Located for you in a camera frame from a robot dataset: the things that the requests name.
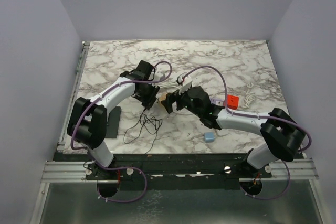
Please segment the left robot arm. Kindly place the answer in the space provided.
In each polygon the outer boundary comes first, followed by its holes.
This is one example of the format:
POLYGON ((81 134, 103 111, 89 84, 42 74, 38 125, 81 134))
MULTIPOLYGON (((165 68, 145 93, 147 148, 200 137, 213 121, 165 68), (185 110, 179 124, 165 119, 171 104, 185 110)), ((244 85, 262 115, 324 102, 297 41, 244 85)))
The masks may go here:
POLYGON ((76 99, 67 126, 67 134, 72 140, 70 144, 78 142, 87 149, 99 163, 98 173, 102 178, 110 179, 116 172, 112 163, 114 155, 104 140, 110 112, 128 97, 136 98, 145 109, 150 109, 160 89, 155 82, 164 78, 164 74, 156 73, 153 65, 141 60, 135 69, 121 73, 104 91, 90 99, 76 99))

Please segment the red cube socket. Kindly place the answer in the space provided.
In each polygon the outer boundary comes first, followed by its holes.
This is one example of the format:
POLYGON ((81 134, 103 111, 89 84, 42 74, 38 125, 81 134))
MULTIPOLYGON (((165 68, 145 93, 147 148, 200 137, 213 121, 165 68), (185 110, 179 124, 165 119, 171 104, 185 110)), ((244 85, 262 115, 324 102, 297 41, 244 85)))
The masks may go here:
POLYGON ((227 95, 227 107, 229 109, 237 110, 239 107, 239 97, 235 95, 227 95))

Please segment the beige cube socket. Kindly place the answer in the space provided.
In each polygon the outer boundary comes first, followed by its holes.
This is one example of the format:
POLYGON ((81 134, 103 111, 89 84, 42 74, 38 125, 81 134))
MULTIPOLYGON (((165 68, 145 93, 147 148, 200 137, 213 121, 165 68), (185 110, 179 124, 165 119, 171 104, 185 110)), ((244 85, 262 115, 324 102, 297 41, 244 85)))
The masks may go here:
POLYGON ((158 98, 158 104, 160 106, 163 106, 162 102, 165 101, 167 93, 161 94, 161 96, 158 98))

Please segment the black power adapter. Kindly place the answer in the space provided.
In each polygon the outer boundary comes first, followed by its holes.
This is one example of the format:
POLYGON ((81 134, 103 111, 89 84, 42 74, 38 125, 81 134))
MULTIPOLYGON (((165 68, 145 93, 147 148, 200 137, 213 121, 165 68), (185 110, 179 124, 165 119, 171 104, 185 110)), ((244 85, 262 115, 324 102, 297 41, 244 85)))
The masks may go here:
POLYGON ((139 119, 137 120, 137 122, 135 123, 134 126, 126 129, 124 135, 123 135, 123 143, 125 145, 131 144, 133 143, 135 140, 139 139, 141 134, 142 134, 142 130, 145 129, 150 135, 154 135, 154 139, 151 143, 151 147, 145 152, 146 154, 148 154, 152 148, 154 147, 154 143, 156 141, 156 139, 158 138, 158 131, 161 128, 163 124, 163 119, 158 119, 155 116, 151 116, 149 117, 147 114, 145 114, 145 109, 141 112, 139 119), (137 135, 137 137, 127 141, 126 140, 126 136, 129 132, 131 132, 132 130, 134 130, 138 125, 140 125, 140 129, 139 129, 139 133, 137 135))

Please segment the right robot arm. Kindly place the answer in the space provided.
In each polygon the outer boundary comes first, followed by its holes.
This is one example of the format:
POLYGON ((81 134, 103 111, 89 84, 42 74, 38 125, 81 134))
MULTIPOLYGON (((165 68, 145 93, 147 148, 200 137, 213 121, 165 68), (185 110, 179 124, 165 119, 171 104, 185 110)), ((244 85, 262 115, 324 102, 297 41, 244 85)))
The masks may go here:
POLYGON ((246 177, 254 177, 262 167, 279 159, 293 161, 306 137, 304 130, 282 109, 275 108, 266 114, 228 111, 225 106, 213 104, 201 87, 168 93, 161 104, 167 113, 172 113, 174 104, 177 110, 187 109, 210 129, 239 130, 262 136, 264 144, 249 151, 241 164, 246 177))

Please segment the blue cube plug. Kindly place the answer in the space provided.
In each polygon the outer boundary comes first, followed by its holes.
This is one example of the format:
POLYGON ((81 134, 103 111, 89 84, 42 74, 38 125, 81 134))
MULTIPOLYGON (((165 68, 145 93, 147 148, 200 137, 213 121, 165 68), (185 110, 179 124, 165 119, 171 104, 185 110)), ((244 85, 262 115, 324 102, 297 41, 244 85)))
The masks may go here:
POLYGON ((204 142, 205 143, 212 143, 215 141, 215 134, 214 132, 206 132, 204 133, 204 142))

